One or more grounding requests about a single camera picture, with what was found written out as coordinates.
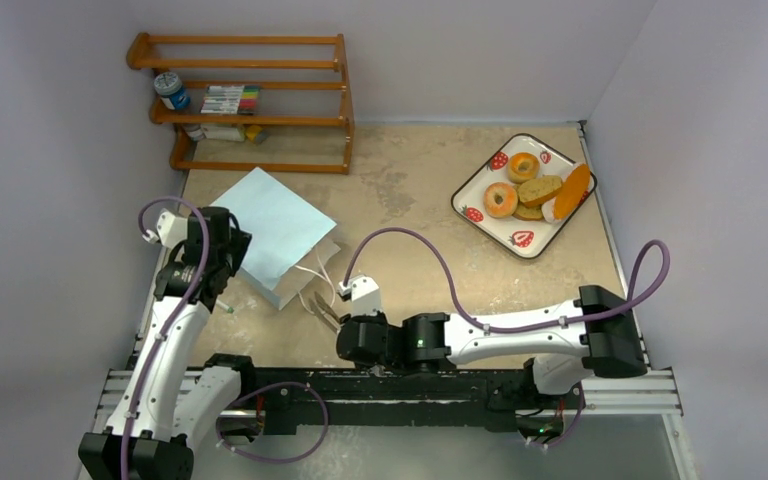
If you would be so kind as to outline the metal tongs with white handle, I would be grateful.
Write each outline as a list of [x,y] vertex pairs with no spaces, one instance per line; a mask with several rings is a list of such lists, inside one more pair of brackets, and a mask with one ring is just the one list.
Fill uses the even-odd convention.
[[328,302],[315,292],[310,298],[309,308],[329,330],[338,334],[341,328],[340,317],[336,314]]

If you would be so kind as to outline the light blue paper bag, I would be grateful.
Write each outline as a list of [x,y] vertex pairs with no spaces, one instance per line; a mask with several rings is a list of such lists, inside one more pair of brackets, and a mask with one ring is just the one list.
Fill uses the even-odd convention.
[[239,273],[276,309],[283,309],[340,251],[336,222],[260,168],[214,202],[252,235]]

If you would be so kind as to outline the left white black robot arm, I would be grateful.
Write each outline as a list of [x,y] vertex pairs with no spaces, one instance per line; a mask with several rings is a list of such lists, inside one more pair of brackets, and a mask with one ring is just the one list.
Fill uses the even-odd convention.
[[78,457],[92,479],[188,479],[195,450],[222,409],[244,409],[258,382],[235,363],[208,368],[188,394],[181,386],[191,351],[217,299],[240,269],[251,241],[224,207],[188,217],[161,212],[149,241],[169,248],[155,276],[144,338],[121,400],[99,433],[87,433]]

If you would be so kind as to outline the brown fake bread piece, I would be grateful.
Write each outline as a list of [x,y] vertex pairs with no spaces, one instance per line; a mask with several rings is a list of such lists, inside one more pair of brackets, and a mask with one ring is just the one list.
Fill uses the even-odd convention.
[[540,206],[526,206],[520,203],[512,216],[522,221],[542,221],[544,215]]

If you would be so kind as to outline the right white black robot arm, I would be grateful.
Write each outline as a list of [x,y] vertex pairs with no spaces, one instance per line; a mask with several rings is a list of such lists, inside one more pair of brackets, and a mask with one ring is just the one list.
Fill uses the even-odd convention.
[[623,298],[598,285],[576,299],[542,309],[478,316],[420,313],[391,324],[371,309],[343,316],[336,353],[359,368],[437,373],[489,358],[531,355],[521,381],[524,399],[544,407],[591,376],[624,379],[647,371],[634,314]]

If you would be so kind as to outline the white orange fake bread slice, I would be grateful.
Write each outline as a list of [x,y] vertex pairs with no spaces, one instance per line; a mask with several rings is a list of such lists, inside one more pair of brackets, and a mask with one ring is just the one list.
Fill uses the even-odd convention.
[[541,207],[543,218],[558,223],[568,218],[589,192],[590,168],[586,163],[577,165],[563,177],[558,194]]

